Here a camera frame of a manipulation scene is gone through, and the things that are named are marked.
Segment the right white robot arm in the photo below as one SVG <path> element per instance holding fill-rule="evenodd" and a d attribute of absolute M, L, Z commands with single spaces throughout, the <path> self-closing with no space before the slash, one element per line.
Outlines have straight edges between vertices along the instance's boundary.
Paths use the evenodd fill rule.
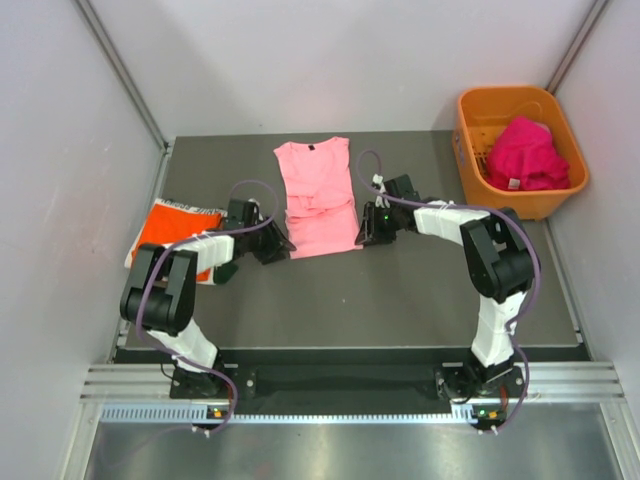
<path fill-rule="evenodd" d="M 467 393 L 492 394 L 513 368 L 515 318 L 540 269 L 518 215 L 420 199 L 407 175 L 385 180 L 376 174 L 371 189 L 376 199 L 364 205 L 357 245 L 390 244 L 404 230 L 462 247 L 480 300 L 470 359 L 463 363 Z"/>

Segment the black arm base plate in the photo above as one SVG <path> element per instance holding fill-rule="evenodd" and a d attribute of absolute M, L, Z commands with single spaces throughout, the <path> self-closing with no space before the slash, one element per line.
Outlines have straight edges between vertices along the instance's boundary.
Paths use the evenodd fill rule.
<path fill-rule="evenodd" d="M 527 347 L 506 375 L 467 393 L 464 348 L 225 349 L 237 411 L 271 414 L 443 413 L 450 402 L 512 406 L 532 362 L 589 362 L 583 345 Z"/>

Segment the white printed t shirt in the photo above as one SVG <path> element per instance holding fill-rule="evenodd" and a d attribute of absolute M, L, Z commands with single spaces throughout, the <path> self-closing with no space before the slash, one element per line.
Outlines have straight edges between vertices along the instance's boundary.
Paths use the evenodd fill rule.
<path fill-rule="evenodd" d="M 141 245 L 169 248 L 176 244 L 164 264 L 168 265 L 178 251 L 195 252 L 196 282 L 214 285 L 215 269 L 230 262 L 233 257 L 233 238 L 213 235 L 225 217 L 226 211 L 222 209 L 195 207 L 157 198 L 125 257 L 124 266 L 131 268 Z"/>

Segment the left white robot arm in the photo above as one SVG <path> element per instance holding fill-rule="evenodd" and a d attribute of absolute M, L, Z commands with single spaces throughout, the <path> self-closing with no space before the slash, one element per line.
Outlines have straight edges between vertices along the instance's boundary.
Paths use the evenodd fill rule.
<path fill-rule="evenodd" d="M 295 251 L 253 199 L 232 199 L 225 210 L 158 199 L 125 260 L 129 277 L 121 318 L 159 342 L 178 368 L 193 373 L 192 384 L 203 395 L 216 396 L 227 374 L 218 347 L 194 319 L 196 286 L 228 283 L 246 254 L 268 265 Z"/>

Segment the light pink t shirt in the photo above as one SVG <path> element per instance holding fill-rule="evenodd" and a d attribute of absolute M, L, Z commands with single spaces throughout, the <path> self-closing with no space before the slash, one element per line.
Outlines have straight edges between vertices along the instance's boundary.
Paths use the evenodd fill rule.
<path fill-rule="evenodd" d="M 293 259 L 359 250 L 350 173 L 350 141 L 332 137 L 274 150 L 285 185 L 285 224 Z"/>

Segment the magenta t shirt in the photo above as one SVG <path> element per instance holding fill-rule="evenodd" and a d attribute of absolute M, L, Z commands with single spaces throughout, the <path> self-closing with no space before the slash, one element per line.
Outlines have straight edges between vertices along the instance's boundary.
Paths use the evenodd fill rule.
<path fill-rule="evenodd" d="M 569 164 L 546 125 L 518 116 L 495 140 L 486 160 L 486 180 L 504 191 L 568 189 Z"/>

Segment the dark green t shirt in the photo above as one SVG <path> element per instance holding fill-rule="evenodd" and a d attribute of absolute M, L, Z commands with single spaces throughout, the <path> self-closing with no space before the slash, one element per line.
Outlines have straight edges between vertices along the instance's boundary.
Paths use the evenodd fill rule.
<path fill-rule="evenodd" d="M 238 272 L 239 266 L 234 262 L 228 262 L 217 266 L 213 273 L 213 283 L 215 285 L 227 284 Z"/>

